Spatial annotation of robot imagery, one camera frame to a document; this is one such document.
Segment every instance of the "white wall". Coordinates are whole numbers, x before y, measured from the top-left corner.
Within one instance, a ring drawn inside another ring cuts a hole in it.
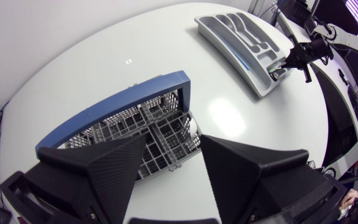
[[[143,12],[200,1],[244,11],[250,4],[250,0],[0,0],[0,109],[41,68],[88,36]]]

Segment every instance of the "metal arm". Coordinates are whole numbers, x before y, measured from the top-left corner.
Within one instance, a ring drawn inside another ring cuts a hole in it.
[[[328,29],[323,25],[318,25],[313,31],[315,34],[321,34],[329,44],[343,45],[358,52],[358,36],[349,34],[334,24],[328,24]]]
[[[298,43],[295,38],[291,38],[295,46],[284,63],[270,72],[273,80],[278,80],[284,68],[297,68],[304,71],[306,82],[311,82],[307,65],[319,59],[325,65],[328,64],[328,59],[333,59],[331,47],[335,48],[335,45],[344,45],[358,52],[358,36],[348,34],[334,24],[325,24],[316,18],[311,18],[305,22],[305,29],[312,41]]]
[[[316,40],[322,40],[325,43],[327,43],[326,44],[327,47],[335,47],[335,45],[343,45],[349,49],[358,52],[358,36],[348,34],[346,31],[344,31],[338,26],[335,26],[334,24],[324,24],[324,23],[318,24],[316,21],[310,20],[308,21],[308,23],[305,24],[305,26],[306,26],[306,30],[308,31],[309,35],[313,40],[312,43]],[[295,52],[294,50],[291,49],[291,54],[292,53],[307,54],[307,52]],[[303,55],[292,55],[291,57],[300,59],[303,58]],[[301,61],[298,63],[310,63],[310,61]],[[339,179],[343,174],[346,173],[348,168],[350,168],[357,160],[358,160],[358,142],[352,147],[352,149],[348,153],[346,153],[345,156],[342,156],[337,161],[327,166],[324,169],[324,172],[330,171],[331,173],[334,174],[334,177],[336,179]]]

